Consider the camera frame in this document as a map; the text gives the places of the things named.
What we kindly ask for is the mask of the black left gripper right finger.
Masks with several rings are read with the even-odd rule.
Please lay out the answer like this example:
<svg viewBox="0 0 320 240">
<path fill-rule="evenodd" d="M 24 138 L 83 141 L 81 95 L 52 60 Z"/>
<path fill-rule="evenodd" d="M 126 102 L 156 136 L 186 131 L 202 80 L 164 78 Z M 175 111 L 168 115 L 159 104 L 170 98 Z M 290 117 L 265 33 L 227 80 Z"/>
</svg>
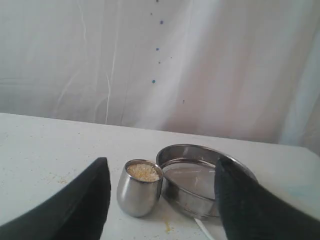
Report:
<svg viewBox="0 0 320 240">
<path fill-rule="evenodd" d="M 229 240 L 318 240 L 319 220 L 278 198 L 227 157 L 215 167 L 215 198 Z"/>
</svg>

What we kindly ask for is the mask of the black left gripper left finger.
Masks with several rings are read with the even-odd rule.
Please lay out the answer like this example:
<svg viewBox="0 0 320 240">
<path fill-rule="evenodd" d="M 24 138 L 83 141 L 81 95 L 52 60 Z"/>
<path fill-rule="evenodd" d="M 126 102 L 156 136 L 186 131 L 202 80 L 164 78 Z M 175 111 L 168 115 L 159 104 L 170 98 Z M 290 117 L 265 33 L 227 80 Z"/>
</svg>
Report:
<svg viewBox="0 0 320 240">
<path fill-rule="evenodd" d="M 1 225 L 2 240 L 99 240 L 111 201 L 108 160 L 97 158 L 42 204 Z"/>
</svg>

